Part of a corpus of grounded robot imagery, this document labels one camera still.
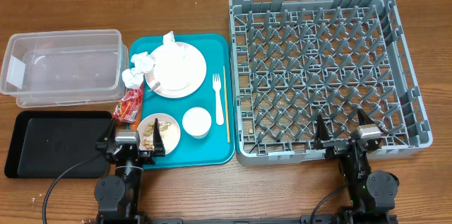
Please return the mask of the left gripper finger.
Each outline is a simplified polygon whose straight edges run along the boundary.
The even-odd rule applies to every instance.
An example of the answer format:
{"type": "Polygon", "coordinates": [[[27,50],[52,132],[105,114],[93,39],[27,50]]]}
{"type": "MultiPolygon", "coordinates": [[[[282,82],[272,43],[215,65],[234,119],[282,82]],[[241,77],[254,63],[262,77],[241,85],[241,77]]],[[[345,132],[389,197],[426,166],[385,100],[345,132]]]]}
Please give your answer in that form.
{"type": "Polygon", "coordinates": [[[154,131],[153,131],[153,146],[155,151],[163,151],[165,149],[162,137],[160,135],[160,125],[158,118],[155,118],[154,120],[154,131]]]}
{"type": "Polygon", "coordinates": [[[102,135],[97,140],[98,143],[104,143],[111,141],[111,139],[114,137],[114,133],[116,131],[117,121],[116,119],[111,119],[109,121],[109,124],[106,128],[106,130],[102,133],[102,135]]]}

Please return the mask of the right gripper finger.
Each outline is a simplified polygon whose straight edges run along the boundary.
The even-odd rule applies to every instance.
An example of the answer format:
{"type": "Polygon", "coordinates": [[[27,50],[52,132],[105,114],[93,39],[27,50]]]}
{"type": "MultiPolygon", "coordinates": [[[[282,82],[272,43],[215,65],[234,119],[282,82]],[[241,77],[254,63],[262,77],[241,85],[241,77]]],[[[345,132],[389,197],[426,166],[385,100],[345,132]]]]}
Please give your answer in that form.
{"type": "Polygon", "coordinates": [[[357,109],[357,116],[360,126],[375,124],[374,120],[362,108],[357,109]]]}
{"type": "Polygon", "coordinates": [[[326,124],[323,120],[321,114],[317,114],[316,117],[316,133],[314,136],[315,142],[329,141],[331,138],[329,136],[326,124]]]}

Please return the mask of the rice and peanuts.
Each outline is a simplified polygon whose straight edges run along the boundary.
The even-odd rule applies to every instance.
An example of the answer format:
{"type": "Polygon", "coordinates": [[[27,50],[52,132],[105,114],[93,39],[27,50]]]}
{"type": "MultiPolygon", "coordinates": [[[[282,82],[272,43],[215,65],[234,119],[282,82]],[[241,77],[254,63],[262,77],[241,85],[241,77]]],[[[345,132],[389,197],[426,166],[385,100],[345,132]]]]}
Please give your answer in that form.
{"type": "MultiPolygon", "coordinates": [[[[165,154],[171,153],[178,145],[180,140],[179,127],[171,122],[159,122],[160,135],[165,147],[165,154]]],[[[138,126],[140,131],[141,145],[140,149],[143,151],[154,150],[153,146],[153,131],[154,122],[145,122],[138,126]]]]}

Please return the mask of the pink bowl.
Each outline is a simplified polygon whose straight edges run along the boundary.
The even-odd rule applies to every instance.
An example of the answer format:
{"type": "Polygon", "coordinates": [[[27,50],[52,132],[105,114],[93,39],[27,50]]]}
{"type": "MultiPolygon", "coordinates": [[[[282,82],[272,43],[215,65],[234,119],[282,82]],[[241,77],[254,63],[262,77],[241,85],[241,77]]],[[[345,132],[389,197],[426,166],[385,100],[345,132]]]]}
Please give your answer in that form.
{"type": "Polygon", "coordinates": [[[142,151],[153,151],[153,132],[155,129],[155,119],[158,120],[159,132],[162,138],[165,154],[171,153],[178,145],[181,137],[181,129],[177,121],[168,114],[152,114],[141,121],[138,125],[140,135],[140,149],[142,151]]]}

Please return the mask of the red snack wrapper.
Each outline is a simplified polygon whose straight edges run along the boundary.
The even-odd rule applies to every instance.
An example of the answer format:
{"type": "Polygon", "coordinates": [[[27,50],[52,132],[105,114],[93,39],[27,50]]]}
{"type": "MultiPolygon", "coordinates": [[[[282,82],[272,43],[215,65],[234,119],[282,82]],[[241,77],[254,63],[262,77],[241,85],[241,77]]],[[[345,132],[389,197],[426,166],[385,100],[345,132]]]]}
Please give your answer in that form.
{"type": "Polygon", "coordinates": [[[118,102],[113,112],[113,118],[118,124],[132,124],[141,110],[143,101],[144,84],[138,89],[129,89],[125,96],[118,102]]]}

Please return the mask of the white paper ball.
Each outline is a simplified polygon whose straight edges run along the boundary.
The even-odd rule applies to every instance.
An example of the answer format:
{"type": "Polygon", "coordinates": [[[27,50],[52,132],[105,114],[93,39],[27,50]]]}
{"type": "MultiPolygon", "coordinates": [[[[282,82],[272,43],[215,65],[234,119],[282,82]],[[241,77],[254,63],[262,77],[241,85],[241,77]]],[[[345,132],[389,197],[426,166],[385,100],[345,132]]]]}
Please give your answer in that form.
{"type": "Polygon", "coordinates": [[[137,68],[126,69],[121,73],[124,85],[128,89],[138,90],[144,81],[144,73],[137,68]]]}

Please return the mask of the white napkin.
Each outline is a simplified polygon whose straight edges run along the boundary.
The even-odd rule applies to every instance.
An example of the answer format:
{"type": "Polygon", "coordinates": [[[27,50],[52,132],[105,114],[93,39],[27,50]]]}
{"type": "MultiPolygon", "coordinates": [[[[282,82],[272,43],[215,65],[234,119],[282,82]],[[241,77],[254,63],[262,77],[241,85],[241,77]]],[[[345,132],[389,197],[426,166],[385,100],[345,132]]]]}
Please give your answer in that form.
{"type": "Polygon", "coordinates": [[[155,60],[147,52],[134,54],[131,57],[135,71],[139,73],[149,73],[155,68],[155,60]]]}

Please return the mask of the white tissue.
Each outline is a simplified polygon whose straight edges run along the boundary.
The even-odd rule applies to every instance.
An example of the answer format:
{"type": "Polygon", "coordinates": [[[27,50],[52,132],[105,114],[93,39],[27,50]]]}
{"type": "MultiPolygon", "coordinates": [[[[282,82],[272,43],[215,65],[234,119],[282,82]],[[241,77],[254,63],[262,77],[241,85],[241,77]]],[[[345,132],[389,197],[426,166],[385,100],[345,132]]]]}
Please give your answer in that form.
{"type": "Polygon", "coordinates": [[[185,56],[185,47],[175,40],[174,32],[170,31],[162,37],[162,45],[151,53],[155,61],[153,71],[174,69],[183,62],[185,56]]]}

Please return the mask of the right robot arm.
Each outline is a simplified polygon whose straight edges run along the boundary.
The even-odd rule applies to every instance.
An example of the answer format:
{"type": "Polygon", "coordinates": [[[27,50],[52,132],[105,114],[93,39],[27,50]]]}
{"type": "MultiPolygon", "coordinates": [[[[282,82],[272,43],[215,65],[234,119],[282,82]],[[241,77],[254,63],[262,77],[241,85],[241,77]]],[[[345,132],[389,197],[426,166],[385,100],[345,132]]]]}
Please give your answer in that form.
{"type": "Polygon", "coordinates": [[[329,223],[397,223],[397,217],[389,214],[395,208],[399,179],[390,172],[373,171],[367,153],[379,148],[382,129],[363,109],[357,110],[359,126],[345,141],[332,141],[321,115],[316,118],[315,149],[324,149],[324,158],[337,160],[345,184],[323,198],[309,217],[315,223],[317,211],[330,198],[348,190],[350,206],[341,206],[326,219],[329,223]]]}

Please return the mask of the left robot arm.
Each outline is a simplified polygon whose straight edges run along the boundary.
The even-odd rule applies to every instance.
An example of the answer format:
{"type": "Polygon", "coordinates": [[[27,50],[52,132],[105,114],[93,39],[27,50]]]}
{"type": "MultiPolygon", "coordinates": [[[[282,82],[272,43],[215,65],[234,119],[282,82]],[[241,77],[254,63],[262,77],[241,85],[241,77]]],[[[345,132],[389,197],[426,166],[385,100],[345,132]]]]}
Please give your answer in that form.
{"type": "Polygon", "coordinates": [[[95,148],[105,160],[115,165],[113,175],[103,177],[95,186],[98,223],[150,223],[147,213],[138,209],[144,165],[153,165],[156,157],[165,156],[158,128],[151,136],[154,149],[142,151],[136,130],[116,130],[113,119],[95,148]]]}

